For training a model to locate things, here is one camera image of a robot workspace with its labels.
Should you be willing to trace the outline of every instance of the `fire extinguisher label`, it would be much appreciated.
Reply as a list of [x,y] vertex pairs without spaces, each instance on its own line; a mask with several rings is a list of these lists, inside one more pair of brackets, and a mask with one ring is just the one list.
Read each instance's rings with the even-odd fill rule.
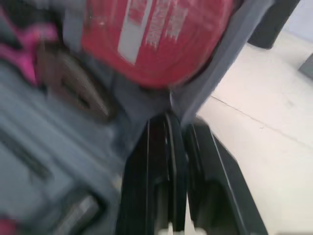
[[156,7],[146,37],[146,44],[153,46],[155,49],[158,47],[169,7],[169,0],[157,0],[156,2]]
[[118,43],[118,53],[135,64],[153,0],[128,0],[123,27]]

